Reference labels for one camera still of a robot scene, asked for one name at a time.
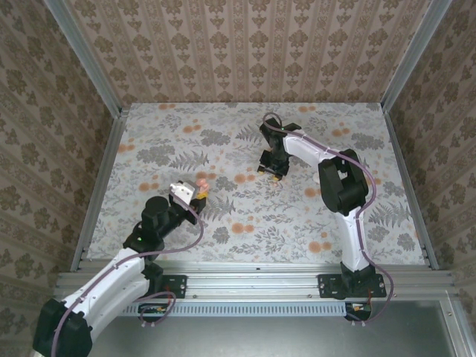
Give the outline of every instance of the wall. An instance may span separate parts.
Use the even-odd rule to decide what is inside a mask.
[[[67,0],[123,105],[377,102],[429,0]]]
[[[476,1],[452,2],[390,116],[438,261],[476,328]]]
[[[0,1],[0,356],[69,270],[112,119],[41,1]]]

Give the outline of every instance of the gray metal base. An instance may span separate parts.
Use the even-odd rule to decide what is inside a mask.
[[[366,327],[344,318],[118,318],[90,357],[452,357],[440,304],[395,302]]]

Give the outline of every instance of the floral tablecloth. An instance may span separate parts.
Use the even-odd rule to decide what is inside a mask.
[[[195,248],[160,259],[220,262],[338,263],[341,240],[315,170],[297,158],[280,182],[257,173],[268,148],[259,132],[278,113],[336,149],[354,149],[373,172],[377,200],[365,218],[374,260],[424,264],[392,145],[377,103],[133,104],[102,204],[89,258],[121,248],[145,201],[166,196],[171,182],[207,178],[205,236]],[[192,242],[198,226],[182,224],[167,248]]]

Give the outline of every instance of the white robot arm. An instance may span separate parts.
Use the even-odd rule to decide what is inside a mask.
[[[199,186],[198,182],[179,181],[170,185],[169,200],[160,196],[149,199],[142,220],[111,262],[75,293],[61,301],[50,299],[42,307],[33,348],[45,357],[53,355],[53,346],[55,357],[86,357],[101,332],[133,301],[164,290],[184,297],[187,277],[163,275],[154,260],[164,249],[169,232],[184,220],[197,223],[196,215],[206,205],[207,190],[204,182]],[[65,313],[67,320],[61,324]],[[54,343],[59,326],[59,338]]]
[[[363,225],[358,226],[362,215],[358,220],[356,218],[358,211],[365,205],[365,196],[369,192],[362,170],[348,161],[350,159],[358,164],[357,154],[351,149],[343,152],[326,149],[324,145],[307,137],[297,124],[282,127],[275,118],[266,120],[260,131],[271,150],[263,152],[258,171],[272,173],[280,180],[289,170],[289,157],[300,158],[319,172],[324,204],[336,213],[342,241],[342,274],[338,277],[322,277],[323,280],[319,278],[321,297],[363,298],[369,295],[369,291],[373,296],[386,296],[382,276],[376,274],[366,252]],[[359,228],[362,242],[358,236]]]
[[[303,130],[296,130],[296,133],[305,135]],[[297,136],[287,135],[283,138],[284,150],[291,156],[296,156],[306,162],[310,167],[318,170],[319,164],[323,160],[335,158],[323,149],[319,149],[308,141]],[[337,214],[335,216],[342,240],[342,263],[350,270],[357,271],[366,268],[369,263],[361,253],[358,244],[356,213],[358,208],[352,209],[347,216]]]

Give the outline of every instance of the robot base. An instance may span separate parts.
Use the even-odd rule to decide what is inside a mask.
[[[385,298],[384,278],[375,273],[375,267],[368,266],[361,271],[350,271],[341,263],[342,274],[318,275],[321,298],[343,300],[345,298]]]

